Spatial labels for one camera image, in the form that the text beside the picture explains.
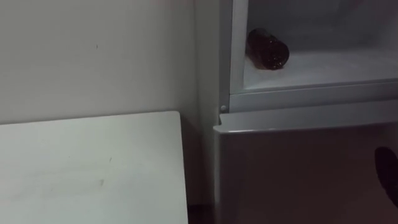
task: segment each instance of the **white table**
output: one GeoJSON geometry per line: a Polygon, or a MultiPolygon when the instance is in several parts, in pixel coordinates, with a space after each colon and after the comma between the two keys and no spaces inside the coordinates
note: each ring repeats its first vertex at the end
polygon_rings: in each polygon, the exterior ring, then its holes
{"type": "Polygon", "coordinates": [[[180,115],[1,125],[0,223],[186,224],[180,115]]]}

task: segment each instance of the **brown bottle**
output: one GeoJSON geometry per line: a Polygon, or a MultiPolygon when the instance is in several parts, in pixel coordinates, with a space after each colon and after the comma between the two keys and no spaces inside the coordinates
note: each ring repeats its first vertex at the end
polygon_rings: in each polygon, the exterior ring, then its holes
{"type": "Polygon", "coordinates": [[[289,59],[289,49],[265,29],[252,30],[247,37],[247,52],[257,68],[277,70],[289,59]]]}

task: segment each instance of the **freezer compartment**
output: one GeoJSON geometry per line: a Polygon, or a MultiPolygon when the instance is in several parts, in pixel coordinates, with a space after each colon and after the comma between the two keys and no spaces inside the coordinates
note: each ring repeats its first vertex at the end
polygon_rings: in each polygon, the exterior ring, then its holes
{"type": "Polygon", "coordinates": [[[398,81],[398,2],[234,1],[231,94],[398,81]],[[283,69],[259,70],[246,35],[263,27],[290,49],[283,69]]]}

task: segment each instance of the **refrigerator door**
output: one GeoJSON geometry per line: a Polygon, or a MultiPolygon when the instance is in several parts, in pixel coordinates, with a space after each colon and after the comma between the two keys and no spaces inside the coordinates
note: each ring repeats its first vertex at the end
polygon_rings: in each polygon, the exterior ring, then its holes
{"type": "Polygon", "coordinates": [[[220,117],[219,223],[398,222],[374,163],[378,147],[398,153],[398,101],[220,117]]]}
{"type": "Polygon", "coordinates": [[[220,223],[397,223],[374,162],[380,146],[398,152],[397,130],[220,135],[220,223]]]}

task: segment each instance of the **white wall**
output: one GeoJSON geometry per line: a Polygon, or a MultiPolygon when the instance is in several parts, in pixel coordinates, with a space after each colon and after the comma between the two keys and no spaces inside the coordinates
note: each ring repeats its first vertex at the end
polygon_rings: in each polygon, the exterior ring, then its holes
{"type": "Polygon", "coordinates": [[[0,32],[0,123],[178,110],[198,132],[193,1],[3,0],[0,32]]]}
{"type": "Polygon", "coordinates": [[[219,0],[195,0],[200,122],[206,170],[204,203],[213,201],[214,132],[218,122],[219,0]]]}

